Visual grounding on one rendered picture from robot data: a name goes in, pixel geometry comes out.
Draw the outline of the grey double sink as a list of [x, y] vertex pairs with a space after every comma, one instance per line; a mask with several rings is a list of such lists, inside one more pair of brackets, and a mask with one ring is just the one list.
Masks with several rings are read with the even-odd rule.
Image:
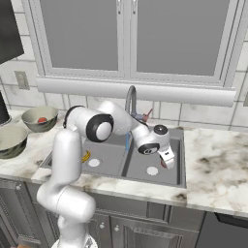
[[102, 143], [86, 140], [83, 154], [90, 152], [90, 157], [81, 164], [82, 172], [153, 183], [171, 187], [186, 187], [184, 156], [184, 134], [182, 130], [169, 129], [170, 147], [174, 154], [174, 167], [166, 169], [161, 165], [158, 153], [141, 155], [129, 137], [129, 150], [126, 150], [126, 136], [111, 137]]

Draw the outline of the yellow banana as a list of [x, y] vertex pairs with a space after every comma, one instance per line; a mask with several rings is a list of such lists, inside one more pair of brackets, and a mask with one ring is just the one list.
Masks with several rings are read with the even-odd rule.
[[86, 154], [83, 155], [83, 157], [81, 158], [81, 162], [84, 163], [90, 158], [90, 156], [91, 156], [91, 153], [88, 150], [86, 150]]

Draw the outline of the black countertop appliance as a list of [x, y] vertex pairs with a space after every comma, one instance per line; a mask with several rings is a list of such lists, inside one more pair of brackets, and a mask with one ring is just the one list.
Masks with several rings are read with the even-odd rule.
[[0, 126], [9, 123], [11, 119], [12, 118], [7, 111], [6, 104], [0, 91]]

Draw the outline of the grey wall outlet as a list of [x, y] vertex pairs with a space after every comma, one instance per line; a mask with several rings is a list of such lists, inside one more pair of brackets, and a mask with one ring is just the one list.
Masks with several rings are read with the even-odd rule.
[[29, 90], [29, 83], [24, 72], [15, 71], [15, 78], [20, 89]]

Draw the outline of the grey window sill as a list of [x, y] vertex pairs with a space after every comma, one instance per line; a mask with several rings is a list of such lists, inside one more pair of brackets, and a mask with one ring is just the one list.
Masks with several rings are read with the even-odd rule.
[[[93, 97], [127, 97], [129, 83], [82, 80], [68, 77], [36, 76], [38, 90], [44, 93], [84, 95]], [[144, 101], [180, 103], [191, 105], [231, 107], [236, 91], [234, 88], [177, 87], [136, 84], [137, 99]]]

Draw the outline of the dark grey dishwasher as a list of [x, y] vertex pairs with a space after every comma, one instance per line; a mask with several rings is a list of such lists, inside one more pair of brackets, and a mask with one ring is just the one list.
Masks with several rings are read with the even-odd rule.
[[248, 248], [248, 218], [207, 212], [196, 248]]

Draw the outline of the grey framed window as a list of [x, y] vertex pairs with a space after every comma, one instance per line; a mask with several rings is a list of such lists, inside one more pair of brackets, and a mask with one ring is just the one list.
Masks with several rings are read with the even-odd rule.
[[39, 72], [229, 87], [248, 0], [22, 0]]

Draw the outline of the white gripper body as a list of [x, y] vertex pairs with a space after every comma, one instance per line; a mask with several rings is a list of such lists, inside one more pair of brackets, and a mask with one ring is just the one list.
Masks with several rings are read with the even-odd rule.
[[168, 160], [161, 160], [161, 165], [163, 168], [171, 170], [174, 167], [174, 159], [170, 158]]

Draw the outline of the grey green bowl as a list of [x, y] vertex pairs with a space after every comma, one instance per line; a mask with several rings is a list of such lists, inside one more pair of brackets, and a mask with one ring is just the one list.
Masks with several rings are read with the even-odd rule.
[[0, 159], [18, 156], [26, 147], [27, 131], [17, 125], [0, 127]]
[[[46, 123], [38, 123], [40, 117], [47, 119]], [[52, 129], [58, 117], [58, 110], [50, 106], [41, 106], [27, 110], [21, 119], [24, 124], [35, 133], [43, 133]]]

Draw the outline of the black wall cupboard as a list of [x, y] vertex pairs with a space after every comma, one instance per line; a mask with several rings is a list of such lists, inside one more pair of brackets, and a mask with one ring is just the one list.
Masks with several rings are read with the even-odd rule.
[[0, 0], [0, 64], [24, 53], [11, 0]]

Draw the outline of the grey curved faucet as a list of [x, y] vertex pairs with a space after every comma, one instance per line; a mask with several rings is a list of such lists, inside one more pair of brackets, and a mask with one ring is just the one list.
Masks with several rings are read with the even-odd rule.
[[137, 115], [136, 105], [137, 105], [137, 91], [136, 91], [136, 87], [134, 85], [131, 85], [128, 90], [126, 103], [125, 103], [125, 110], [128, 113], [128, 124], [126, 128], [127, 133], [138, 127], [138, 121], [136, 119], [136, 115]]

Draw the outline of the dark grey sink front panel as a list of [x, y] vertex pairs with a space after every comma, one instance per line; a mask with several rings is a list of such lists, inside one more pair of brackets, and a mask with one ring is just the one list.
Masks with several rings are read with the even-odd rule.
[[122, 213], [125, 215], [158, 219], [174, 225], [182, 225], [183, 223], [186, 223], [189, 226], [197, 226], [204, 216], [203, 211], [186, 207], [125, 199], [96, 193], [90, 193], [90, 196], [96, 200], [99, 209]]

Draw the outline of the dark grey cupboard door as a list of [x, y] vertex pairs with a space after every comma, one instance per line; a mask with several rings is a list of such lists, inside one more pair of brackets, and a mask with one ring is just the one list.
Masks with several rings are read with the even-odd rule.
[[107, 214], [95, 213], [89, 224], [89, 233], [95, 239], [99, 248], [112, 248], [110, 218]]
[[47, 241], [23, 182], [0, 179], [0, 215], [14, 244], [48, 248]]
[[111, 216], [110, 222], [113, 248], [195, 248], [199, 236], [198, 232], [138, 219]]

